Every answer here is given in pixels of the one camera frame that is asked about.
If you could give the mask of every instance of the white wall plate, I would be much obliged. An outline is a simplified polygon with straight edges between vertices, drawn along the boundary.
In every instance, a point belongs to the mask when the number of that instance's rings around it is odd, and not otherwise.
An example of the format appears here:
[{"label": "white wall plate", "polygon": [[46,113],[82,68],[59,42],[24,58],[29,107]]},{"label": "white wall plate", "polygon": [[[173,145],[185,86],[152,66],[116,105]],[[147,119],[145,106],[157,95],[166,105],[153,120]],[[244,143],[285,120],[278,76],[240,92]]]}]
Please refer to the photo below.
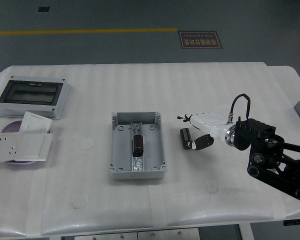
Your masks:
[{"label": "white wall plate", "polygon": [[26,111],[19,132],[47,134],[50,131],[51,124],[51,119]]},{"label": "white wall plate", "polygon": [[15,154],[16,162],[46,161],[52,143],[51,133],[25,133]]}]

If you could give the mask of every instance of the gray junction box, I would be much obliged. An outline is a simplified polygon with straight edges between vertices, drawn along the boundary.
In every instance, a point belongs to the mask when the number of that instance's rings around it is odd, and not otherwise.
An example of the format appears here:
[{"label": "gray junction box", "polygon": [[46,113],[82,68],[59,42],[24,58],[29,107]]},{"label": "gray junction box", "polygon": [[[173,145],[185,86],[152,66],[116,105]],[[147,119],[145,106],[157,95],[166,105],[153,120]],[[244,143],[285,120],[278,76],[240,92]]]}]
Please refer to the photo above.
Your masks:
[{"label": "gray junction box", "polygon": [[109,170],[115,180],[164,177],[167,166],[159,112],[112,113]]}]

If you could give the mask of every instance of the electrical socket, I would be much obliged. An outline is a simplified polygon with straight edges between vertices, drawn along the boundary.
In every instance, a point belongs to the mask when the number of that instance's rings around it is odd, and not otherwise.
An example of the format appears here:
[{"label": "electrical socket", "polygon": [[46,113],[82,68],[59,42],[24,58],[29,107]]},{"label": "electrical socket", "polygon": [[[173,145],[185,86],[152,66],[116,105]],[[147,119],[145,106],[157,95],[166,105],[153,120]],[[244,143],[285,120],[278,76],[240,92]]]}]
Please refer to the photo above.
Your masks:
[{"label": "electrical socket", "polygon": [[18,132],[0,134],[0,163],[14,160],[22,136]]}]

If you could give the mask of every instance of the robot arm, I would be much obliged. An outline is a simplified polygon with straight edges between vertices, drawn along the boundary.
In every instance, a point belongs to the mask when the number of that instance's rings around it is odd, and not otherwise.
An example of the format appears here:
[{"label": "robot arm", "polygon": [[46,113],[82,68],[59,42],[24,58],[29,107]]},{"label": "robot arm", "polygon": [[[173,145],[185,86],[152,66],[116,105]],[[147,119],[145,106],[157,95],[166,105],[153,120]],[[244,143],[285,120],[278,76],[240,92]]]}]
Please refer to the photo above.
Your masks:
[{"label": "robot arm", "polygon": [[[300,200],[300,160],[295,160],[284,154],[284,150],[300,153],[300,146],[285,143],[282,137],[275,134],[276,128],[274,126],[248,118],[250,99],[246,120],[241,120],[239,117],[236,124],[232,124],[233,106],[234,104],[232,104],[227,122],[213,113],[187,114],[177,117],[208,133],[192,141],[189,129],[181,129],[183,148],[200,150],[211,146],[214,138],[224,139],[227,145],[240,151],[251,146],[247,167],[248,174]],[[284,170],[279,168],[280,164],[285,164]]]}]

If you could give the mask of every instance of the white tablecloth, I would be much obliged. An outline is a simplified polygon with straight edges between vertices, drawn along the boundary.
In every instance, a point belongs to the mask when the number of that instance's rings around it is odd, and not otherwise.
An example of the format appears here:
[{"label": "white tablecloth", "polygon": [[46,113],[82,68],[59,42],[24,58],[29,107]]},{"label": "white tablecloth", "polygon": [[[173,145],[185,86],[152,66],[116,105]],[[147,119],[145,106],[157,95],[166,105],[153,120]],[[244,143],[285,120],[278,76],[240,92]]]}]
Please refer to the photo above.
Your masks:
[{"label": "white tablecloth", "polygon": [[[182,114],[227,119],[233,99],[251,98],[250,117],[300,145],[300,78],[288,66],[262,62],[11,66],[10,76],[64,78],[71,85],[46,162],[0,163],[0,238],[75,235],[137,229],[300,218],[300,201],[247,173],[249,150],[215,139],[201,151],[182,148]],[[235,106],[244,116],[246,102]],[[160,112],[163,179],[112,180],[112,112]],[[0,131],[20,118],[0,117]]]}]

